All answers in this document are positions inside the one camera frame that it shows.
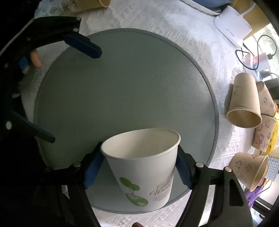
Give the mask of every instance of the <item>round mat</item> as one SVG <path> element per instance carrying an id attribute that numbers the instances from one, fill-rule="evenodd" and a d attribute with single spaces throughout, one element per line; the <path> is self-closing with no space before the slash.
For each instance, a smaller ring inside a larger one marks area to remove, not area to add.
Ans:
<path id="1" fill-rule="evenodd" d="M 92 59 L 69 47 L 39 89 L 35 123 L 56 137 L 53 144 L 39 141 L 47 163 L 67 168 L 99 141 L 161 127 L 177 131 L 184 151 L 208 165 L 218 137 L 218 109 L 196 61 L 170 40 L 143 30 L 112 29 L 89 38 L 102 56 Z M 166 206 L 188 191 L 175 171 Z M 121 191 L 106 159 L 86 193 L 97 209 L 141 213 Z"/>

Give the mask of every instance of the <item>white tablecloth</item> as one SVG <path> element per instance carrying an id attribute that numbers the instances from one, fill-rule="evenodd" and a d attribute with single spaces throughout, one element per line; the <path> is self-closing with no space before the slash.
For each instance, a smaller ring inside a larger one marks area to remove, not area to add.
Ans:
<path id="1" fill-rule="evenodd" d="M 44 14 L 50 13 L 41 11 L 41 15 Z M 251 148 L 254 130 L 235 127 L 225 118 L 224 103 L 229 84 L 242 71 L 242 67 L 235 57 L 235 47 L 214 26 L 214 16 L 204 14 L 179 0 L 112 0 L 108 9 L 88 11 L 78 16 L 82 18 L 80 33 L 83 35 L 113 28 L 143 29 L 170 39 L 196 59 L 211 83 L 219 110 L 219 137 L 211 168 L 223 169 L 235 153 L 254 151 Z M 29 120 L 33 121 L 34 102 L 45 73 L 67 47 L 64 42 L 58 42 L 39 48 L 43 67 L 20 83 Z M 147 214 L 121 215 L 96 209 L 94 212 L 101 226 L 126 227 L 134 222 L 144 226 L 175 226 L 189 195 Z M 213 195 L 214 187 L 211 186 L 200 224 L 208 220 Z"/>

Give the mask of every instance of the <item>white router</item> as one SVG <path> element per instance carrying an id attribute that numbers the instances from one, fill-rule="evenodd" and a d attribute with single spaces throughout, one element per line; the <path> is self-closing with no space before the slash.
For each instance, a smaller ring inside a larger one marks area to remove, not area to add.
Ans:
<path id="1" fill-rule="evenodd" d="M 255 3 L 244 13 L 239 14 L 231 6 L 227 6 L 213 21 L 216 28 L 236 47 L 241 47 L 243 38 L 248 35 L 252 28 L 243 18 L 245 14 L 250 12 Z"/>

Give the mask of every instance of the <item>kraft paper cup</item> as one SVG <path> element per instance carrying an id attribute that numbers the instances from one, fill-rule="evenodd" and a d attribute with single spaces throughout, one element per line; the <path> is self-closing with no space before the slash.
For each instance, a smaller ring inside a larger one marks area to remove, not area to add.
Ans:
<path id="1" fill-rule="evenodd" d="M 252 146 L 266 152 L 276 120 L 267 115 L 262 115 L 261 117 L 263 121 L 258 127 L 256 127 Z"/>
<path id="2" fill-rule="evenodd" d="M 254 191 L 268 168 L 268 156 L 236 153 L 229 165 L 237 179 Z"/>
<path id="3" fill-rule="evenodd" d="M 276 113 L 276 107 L 273 99 L 264 82 L 257 82 L 257 89 L 259 94 L 261 114 L 267 114 L 273 117 Z"/>
<path id="4" fill-rule="evenodd" d="M 64 0 L 62 2 L 63 9 L 72 13 L 94 8 L 107 8 L 109 4 L 110 0 Z"/>
<path id="5" fill-rule="evenodd" d="M 255 128 L 262 122 L 256 82 L 248 73 L 240 73 L 234 79 L 227 120 L 241 128 Z"/>

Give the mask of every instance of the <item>finger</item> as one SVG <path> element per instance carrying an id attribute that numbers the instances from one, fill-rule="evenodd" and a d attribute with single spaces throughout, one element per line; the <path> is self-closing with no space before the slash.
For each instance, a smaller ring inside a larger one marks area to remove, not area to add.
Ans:
<path id="1" fill-rule="evenodd" d="M 33 65 L 36 67 L 36 68 L 41 68 L 42 67 L 42 63 L 39 59 L 39 54 L 37 52 L 37 50 L 32 50 L 30 52 L 30 59 L 31 59 L 31 62 L 33 63 Z"/>
<path id="2" fill-rule="evenodd" d="M 143 227 L 143 226 L 138 222 L 135 222 L 134 224 L 132 224 L 132 227 Z"/>

